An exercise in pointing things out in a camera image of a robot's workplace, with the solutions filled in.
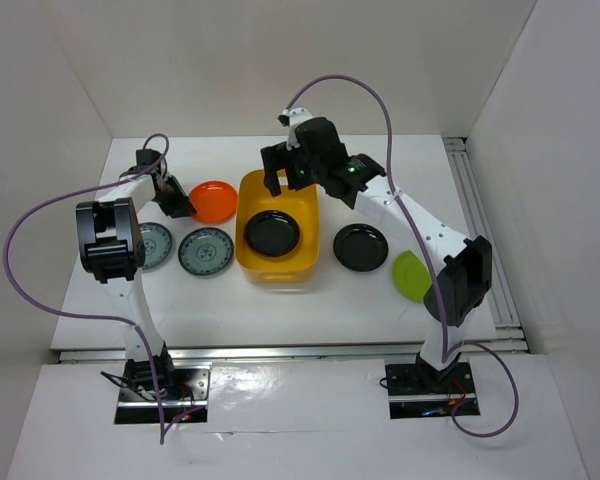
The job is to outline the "large blue floral plate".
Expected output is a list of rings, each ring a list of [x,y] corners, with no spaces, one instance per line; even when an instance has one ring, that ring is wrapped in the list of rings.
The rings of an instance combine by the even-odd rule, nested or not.
[[[171,254],[173,236],[164,225],[155,222],[141,223],[140,232],[145,251],[143,269],[152,270],[158,268]]]

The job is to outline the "orange plate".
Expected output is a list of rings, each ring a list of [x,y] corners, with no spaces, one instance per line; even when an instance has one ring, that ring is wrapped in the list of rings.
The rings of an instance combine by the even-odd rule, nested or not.
[[[236,212],[238,192],[224,181],[210,180],[195,186],[189,193],[195,212],[192,218],[203,224],[221,224]]]

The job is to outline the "black plate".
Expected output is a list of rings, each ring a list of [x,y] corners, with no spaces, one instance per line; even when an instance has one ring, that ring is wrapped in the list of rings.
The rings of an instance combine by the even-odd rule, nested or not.
[[[375,227],[364,223],[341,228],[333,239],[332,249],[342,266],[357,273],[378,269],[389,254],[385,236]]]
[[[244,228],[248,247],[265,257],[278,258],[289,254],[298,245],[300,236],[297,221],[280,210],[258,212]]]

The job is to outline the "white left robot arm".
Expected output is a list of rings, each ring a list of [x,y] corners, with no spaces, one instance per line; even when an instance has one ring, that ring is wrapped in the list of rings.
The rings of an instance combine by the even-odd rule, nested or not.
[[[188,217],[196,210],[156,150],[138,150],[136,164],[119,180],[122,184],[109,193],[76,206],[80,260],[103,286],[115,314],[133,322],[123,326],[127,385],[164,399],[176,390],[178,376],[143,289],[146,253],[137,211],[149,202],[170,218]]]

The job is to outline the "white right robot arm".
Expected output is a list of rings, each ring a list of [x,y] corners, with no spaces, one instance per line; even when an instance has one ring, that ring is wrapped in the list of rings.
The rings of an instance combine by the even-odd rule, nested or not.
[[[417,355],[416,379],[424,390],[440,391],[451,379],[473,312],[491,288],[491,243],[444,225],[371,157],[349,154],[330,120],[304,108],[286,109],[278,120],[289,130],[286,141],[261,150],[264,185],[272,196],[281,193],[280,171],[292,190],[317,184],[384,232],[415,241],[421,261],[432,267],[435,280],[424,305],[433,321]]]

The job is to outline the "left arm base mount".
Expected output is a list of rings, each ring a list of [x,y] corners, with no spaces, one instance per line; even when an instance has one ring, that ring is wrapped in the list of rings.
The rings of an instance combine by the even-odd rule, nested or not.
[[[159,415],[154,391],[130,388],[122,376],[101,371],[100,375],[118,388],[114,423],[116,425],[158,424]],[[211,367],[177,368],[174,384],[163,387],[160,397],[166,425],[206,423],[210,392]]]

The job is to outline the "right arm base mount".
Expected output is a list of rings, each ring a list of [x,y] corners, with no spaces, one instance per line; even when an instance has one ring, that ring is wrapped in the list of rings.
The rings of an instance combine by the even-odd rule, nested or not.
[[[387,391],[392,420],[480,414],[473,372],[468,362],[456,364],[440,381],[425,376],[415,363],[386,364],[379,386]]]

